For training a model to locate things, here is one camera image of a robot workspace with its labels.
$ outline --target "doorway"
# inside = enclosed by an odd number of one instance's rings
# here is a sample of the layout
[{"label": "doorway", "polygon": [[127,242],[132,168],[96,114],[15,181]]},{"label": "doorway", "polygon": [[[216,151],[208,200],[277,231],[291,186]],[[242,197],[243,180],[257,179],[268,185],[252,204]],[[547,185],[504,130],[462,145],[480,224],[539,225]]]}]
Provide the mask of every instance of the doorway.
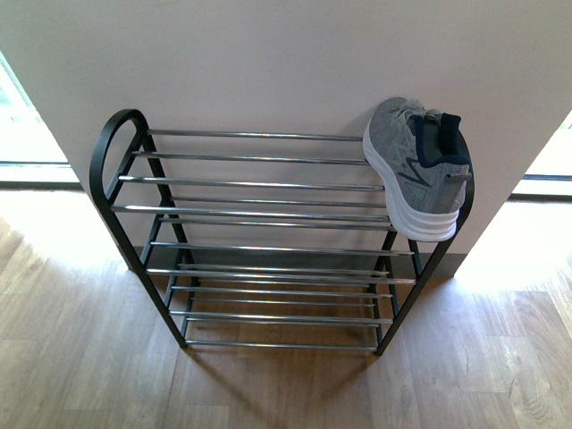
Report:
[{"label": "doorway", "polygon": [[79,181],[0,52],[0,185],[34,184],[76,188]]}]

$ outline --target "shoe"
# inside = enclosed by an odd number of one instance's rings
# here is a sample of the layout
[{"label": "shoe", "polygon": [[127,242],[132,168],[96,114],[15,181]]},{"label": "shoe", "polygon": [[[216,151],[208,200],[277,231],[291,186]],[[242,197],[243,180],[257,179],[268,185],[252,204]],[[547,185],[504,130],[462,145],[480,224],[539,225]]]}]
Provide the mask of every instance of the shoe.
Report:
[{"label": "shoe", "polygon": [[471,178],[470,159],[458,149],[460,119],[395,97],[381,103],[367,124],[366,159],[383,179],[391,223],[408,239],[455,235]]}]

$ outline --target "wall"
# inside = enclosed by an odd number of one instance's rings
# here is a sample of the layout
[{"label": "wall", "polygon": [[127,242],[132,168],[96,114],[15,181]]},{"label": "wall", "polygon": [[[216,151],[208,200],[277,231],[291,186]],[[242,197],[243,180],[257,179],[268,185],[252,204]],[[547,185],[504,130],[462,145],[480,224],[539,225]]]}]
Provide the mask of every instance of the wall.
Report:
[{"label": "wall", "polygon": [[314,0],[3,2],[0,50],[87,184],[107,118],[361,134],[386,97],[463,117],[467,253],[572,108],[572,4]]}]

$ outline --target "white sole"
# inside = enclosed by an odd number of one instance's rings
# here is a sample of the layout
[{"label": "white sole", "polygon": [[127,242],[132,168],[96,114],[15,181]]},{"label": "white sole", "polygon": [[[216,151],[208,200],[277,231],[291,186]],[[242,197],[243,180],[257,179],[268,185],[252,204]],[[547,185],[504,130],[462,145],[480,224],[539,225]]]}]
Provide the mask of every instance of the white sole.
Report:
[{"label": "white sole", "polygon": [[391,223],[397,232],[415,241],[444,241],[455,235],[458,211],[446,214],[423,213],[411,208],[392,168],[374,149],[369,137],[369,124],[364,134],[364,154],[385,185],[385,203]]}]

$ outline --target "curved handle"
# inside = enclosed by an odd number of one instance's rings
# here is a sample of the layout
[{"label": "curved handle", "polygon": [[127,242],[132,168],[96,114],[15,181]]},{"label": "curved handle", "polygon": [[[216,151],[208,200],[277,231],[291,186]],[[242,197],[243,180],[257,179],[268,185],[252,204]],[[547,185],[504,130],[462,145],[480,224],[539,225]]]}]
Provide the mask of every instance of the curved handle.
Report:
[{"label": "curved handle", "polygon": [[[133,122],[133,125],[135,125],[135,137],[130,143],[129,148],[125,153],[125,157],[122,159],[114,180],[110,184],[110,192],[106,193],[103,184],[105,157],[109,147],[111,146],[111,142],[114,139],[115,133],[123,126],[124,123],[129,121]],[[116,181],[116,177],[129,162],[130,152],[137,150],[142,144],[143,139],[148,134],[148,130],[149,126],[145,116],[136,109],[121,110],[107,121],[99,134],[96,148],[94,149],[93,156],[91,157],[91,164],[89,165],[89,190],[91,191],[91,197],[97,206],[99,206],[100,203],[107,203],[110,199],[114,199],[113,195],[116,195],[118,191],[118,189],[114,189],[117,187],[117,183],[114,183]]]}]

